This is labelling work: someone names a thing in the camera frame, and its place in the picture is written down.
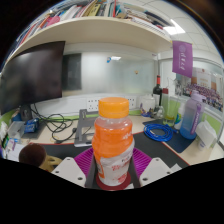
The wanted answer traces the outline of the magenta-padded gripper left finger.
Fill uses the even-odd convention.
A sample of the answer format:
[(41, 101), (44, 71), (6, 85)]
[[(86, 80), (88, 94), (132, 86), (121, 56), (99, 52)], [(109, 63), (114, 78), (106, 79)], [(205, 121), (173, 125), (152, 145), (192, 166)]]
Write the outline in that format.
[(91, 188), (95, 177), (93, 149), (89, 148), (76, 157), (66, 157), (53, 171), (59, 176), (84, 188)]

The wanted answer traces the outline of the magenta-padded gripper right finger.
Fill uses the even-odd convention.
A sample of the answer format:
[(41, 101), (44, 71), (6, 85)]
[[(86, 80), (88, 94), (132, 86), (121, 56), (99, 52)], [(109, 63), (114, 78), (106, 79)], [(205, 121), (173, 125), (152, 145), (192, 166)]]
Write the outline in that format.
[(172, 173), (172, 170), (159, 158), (151, 158), (135, 148), (130, 163), (130, 187), (143, 187)]

